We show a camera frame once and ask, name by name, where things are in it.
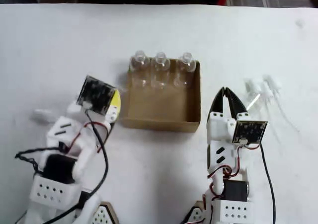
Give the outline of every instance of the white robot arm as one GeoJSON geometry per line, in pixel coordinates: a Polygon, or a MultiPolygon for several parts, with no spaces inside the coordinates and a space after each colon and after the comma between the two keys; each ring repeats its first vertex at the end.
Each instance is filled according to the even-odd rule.
{"type": "MultiPolygon", "coordinates": [[[[17,154],[19,159],[32,163],[36,171],[30,203],[24,219],[19,223],[93,222],[94,214],[101,208],[101,199],[97,189],[94,193],[83,190],[82,177],[100,149],[107,160],[101,144],[105,144],[119,112],[118,90],[88,76],[77,102],[68,107],[67,116],[60,117],[48,132],[46,148],[17,154]],[[34,151],[43,151],[39,164],[32,158],[22,156],[34,151]]],[[[114,218],[109,212],[107,215],[103,214],[99,220],[110,218],[107,223],[115,223],[111,221],[114,218]]]]}
{"type": "Polygon", "coordinates": [[[212,182],[183,224],[253,223],[247,168],[242,166],[239,153],[259,147],[266,125],[266,121],[253,121],[239,98],[229,88],[221,88],[207,120],[207,168],[212,182]],[[231,118],[223,113],[224,96],[231,118]]]}

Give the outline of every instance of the clear plastic bottle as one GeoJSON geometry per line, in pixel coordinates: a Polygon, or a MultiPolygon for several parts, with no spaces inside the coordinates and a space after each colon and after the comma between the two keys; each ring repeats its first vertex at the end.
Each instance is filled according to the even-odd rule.
{"type": "Polygon", "coordinates": [[[170,60],[164,53],[157,53],[151,60],[151,86],[154,88],[164,88],[169,81],[170,60]]]}
{"type": "Polygon", "coordinates": [[[196,62],[190,53],[184,53],[177,60],[174,85],[189,88],[192,85],[196,62]]]}
{"type": "Polygon", "coordinates": [[[130,59],[130,72],[134,87],[144,87],[150,82],[150,59],[144,51],[137,51],[130,59]]]}

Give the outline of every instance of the glass bottle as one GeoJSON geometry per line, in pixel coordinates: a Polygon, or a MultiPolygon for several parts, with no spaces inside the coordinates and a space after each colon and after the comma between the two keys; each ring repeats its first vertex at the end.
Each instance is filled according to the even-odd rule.
{"type": "Polygon", "coordinates": [[[157,53],[151,60],[151,86],[164,88],[169,82],[170,60],[164,53],[157,53]]]}
{"type": "Polygon", "coordinates": [[[192,85],[196,62],[190,53],[184,53],[177,60],[174,85],[189,88],[192,85]]]}
{"type": "Polygon", "coordinates": [[[129,65],[134,87],[144,87],[150,82],[150,59],[144,51],[137,51],[130,59],[129,65]]]}

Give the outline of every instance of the white tabletop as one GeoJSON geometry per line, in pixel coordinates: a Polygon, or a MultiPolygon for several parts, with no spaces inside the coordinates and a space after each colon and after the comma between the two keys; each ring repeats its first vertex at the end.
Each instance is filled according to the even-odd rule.
{"type": "MultiPolygon", "coordinates": [[[[315,223],[318,119],[318,10],[89,4],[0,5],[0,223],[26,209],[31,165],[14,160],[45,145],[49,126],[33,109],[63,114],[87,74],[123,87],[129,57],[139,49],[170,58],[189,51],[201,62],[202,122],[196,133],[155,132],[118,123],[107,142],[109,173],[100,193],[122,224],[177,224],[208,188],[206,127],[211,102],[228,86],[244,94],[243,79],[272,74],[281,103],[300,135],[274,104],[263,146],[278,224],[315,223]],[[273,135],[276,129],[281,143],[273,135]]],[[[272,204],[259,150],[252,151],[255,223],[268,224],[272,204]]],[[[92,162],[85,186],[102,176],[92,162]]]]}

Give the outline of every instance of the cardboard box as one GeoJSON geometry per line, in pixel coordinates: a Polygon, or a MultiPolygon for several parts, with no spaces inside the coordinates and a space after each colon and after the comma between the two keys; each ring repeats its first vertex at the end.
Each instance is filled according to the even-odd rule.
{"type": "Polygon", "coordinates": [[[124,97],[123,125],[158,131],[195,132],[201,120],[200,64],[197,61],[191,88],[173,85],[176,60],[170,59],[170,79],[165,89],[132,87],[124,97]]]}

